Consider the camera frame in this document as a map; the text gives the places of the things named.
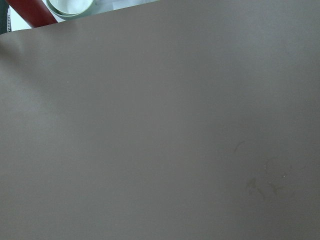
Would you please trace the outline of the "red cylinder container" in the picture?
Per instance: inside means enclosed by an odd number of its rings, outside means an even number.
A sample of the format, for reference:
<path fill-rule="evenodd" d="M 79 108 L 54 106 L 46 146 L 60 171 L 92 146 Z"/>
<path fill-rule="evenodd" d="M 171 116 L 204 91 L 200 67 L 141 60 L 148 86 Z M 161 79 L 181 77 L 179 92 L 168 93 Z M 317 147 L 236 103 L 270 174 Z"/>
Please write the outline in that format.
<path fill-rule="evenodd" d="M 42 0 L 6 0 L 6 2 L 31 28 L 58 22 Z"/>

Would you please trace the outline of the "white green bowl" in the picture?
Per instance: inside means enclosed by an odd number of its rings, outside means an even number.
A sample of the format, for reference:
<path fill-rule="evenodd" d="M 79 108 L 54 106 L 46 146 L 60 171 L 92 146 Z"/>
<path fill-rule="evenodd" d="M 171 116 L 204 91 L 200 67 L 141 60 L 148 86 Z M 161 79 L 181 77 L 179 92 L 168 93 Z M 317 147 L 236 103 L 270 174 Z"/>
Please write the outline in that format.
<path fill-rule="evenodd" d="M 63 20 L 73 20 L 92 14 L 95 0 L 47 0 L 47 7 Z"/>

